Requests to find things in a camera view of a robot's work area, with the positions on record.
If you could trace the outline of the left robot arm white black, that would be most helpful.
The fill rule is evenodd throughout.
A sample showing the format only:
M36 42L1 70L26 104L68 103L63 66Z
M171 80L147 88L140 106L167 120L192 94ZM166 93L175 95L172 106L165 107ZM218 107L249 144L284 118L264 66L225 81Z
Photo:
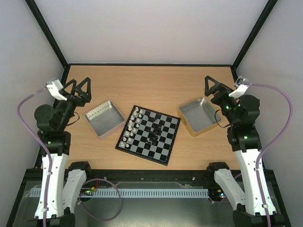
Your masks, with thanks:
M42 149L43 177L39 203L27 227L75 226L74 209L90 165L87 161L72 163L68 177L64 177L71 145L71 134L65 129L75 109L91 101L90 83L90 78L85 78L80 83L72 79L62 85L54 78L36 92L48 90L59 103L56 107L41 105L34 112L39 129L34 138Z

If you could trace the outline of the black chess pieces pile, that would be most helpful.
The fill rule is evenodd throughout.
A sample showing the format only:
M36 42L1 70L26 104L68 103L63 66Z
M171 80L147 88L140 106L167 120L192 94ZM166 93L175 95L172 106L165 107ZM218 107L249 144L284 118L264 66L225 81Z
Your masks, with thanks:
M162 127L164 125L160 117L161 115L158 113L156 113L154 117L148 117L148 121L151 122L151 126L149 126L149 129L146 128L146 131L149 133L148 138L146 140L146 144L148 144L149 146L156 146L158 144L158 139L161 135Z

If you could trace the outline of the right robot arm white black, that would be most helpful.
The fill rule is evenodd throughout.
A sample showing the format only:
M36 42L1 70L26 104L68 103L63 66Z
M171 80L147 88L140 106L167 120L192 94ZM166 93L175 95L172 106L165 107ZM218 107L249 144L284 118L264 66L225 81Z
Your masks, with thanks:
M219 185L233 207L237 227L282 227L285 217L279 214L270 197L262 164L262 146L255 127L260 114L260 100L246 94L248 80L238 78L233 90L210 76L205 77L205 95L220 107L228 120L227 138L241 169L243 187L232 176L225 162L207 167L206 179Z

